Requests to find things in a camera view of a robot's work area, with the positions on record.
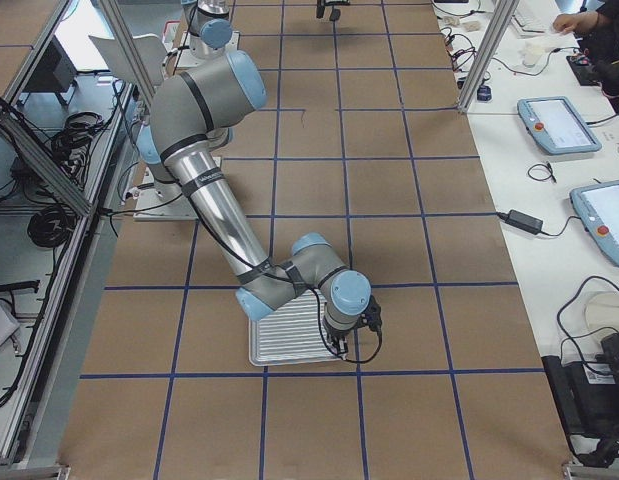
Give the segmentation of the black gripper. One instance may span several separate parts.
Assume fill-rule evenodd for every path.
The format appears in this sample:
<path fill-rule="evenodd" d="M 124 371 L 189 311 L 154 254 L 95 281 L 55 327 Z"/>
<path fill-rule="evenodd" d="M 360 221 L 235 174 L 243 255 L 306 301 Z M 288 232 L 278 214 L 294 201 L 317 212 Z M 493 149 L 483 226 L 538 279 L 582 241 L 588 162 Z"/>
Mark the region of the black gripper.
<path fill-rule="evenodd" d="M 327 7 L 332 7 L 329 15 L 329 20 L 331 22 L 337 22 L 340 19 L 341 11 L 339 8 L 336 8 L 336 6 L 348 6 L 349 4 L 349 0 L 317 0 L 316 17 L 323 18 L 325 14 L 325 9 Z"/>
<path fill-rule="evenodd" d="M 360 327 L 357 320 L 353 325 L 345 330 L 339 330 L 331 326 L 325 319 L 320 322 L 320 331 L 324 340 L 325 348 L 333 356 L 338 356 L 341 360 L 346 360 L 348 355 L 348 335 Z"/>

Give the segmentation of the person hand at desk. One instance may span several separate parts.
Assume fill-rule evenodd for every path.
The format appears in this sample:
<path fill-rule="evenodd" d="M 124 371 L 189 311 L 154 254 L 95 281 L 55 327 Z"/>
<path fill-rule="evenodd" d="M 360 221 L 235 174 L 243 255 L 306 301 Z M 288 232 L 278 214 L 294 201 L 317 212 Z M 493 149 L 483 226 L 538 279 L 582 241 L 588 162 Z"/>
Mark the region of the person hand at desk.
<path fill-rule="evenodd" d="M 588 34 L 596 28 L 598 17 L 594 11 L 560 14 L 554 19 L 552 29 L 561 34 Z"/>

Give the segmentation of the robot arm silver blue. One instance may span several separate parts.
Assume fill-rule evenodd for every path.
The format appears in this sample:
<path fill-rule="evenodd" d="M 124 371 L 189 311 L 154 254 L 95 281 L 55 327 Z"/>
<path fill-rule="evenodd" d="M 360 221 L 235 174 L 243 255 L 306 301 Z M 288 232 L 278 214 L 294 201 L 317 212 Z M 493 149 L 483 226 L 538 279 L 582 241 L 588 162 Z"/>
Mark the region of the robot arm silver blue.
<path fill-rule="evenodd" d="M 223 53 L 234 37 L 226 1 L 182 1 L 186 29 L 184 39 L 198 59 Z"/>
<path fill-rule="evenodd" d="M 381 308 L 368 278 L 345 265 L 331 244 L 311 232 L 275 264 L 255 235 L 213 150 L 231 129 L 262 108 L 267 93 L 250 56 L 235 50 L 171 76 L 151 105 L 150 133 L 158 159 L 222 248 L 240 286 L 236 299 L 252 322 L 275 316 L 306 292 L 322 300 L 308 316 L 322 349 L 345 360 L 350 332 L 382 332 Z"/>

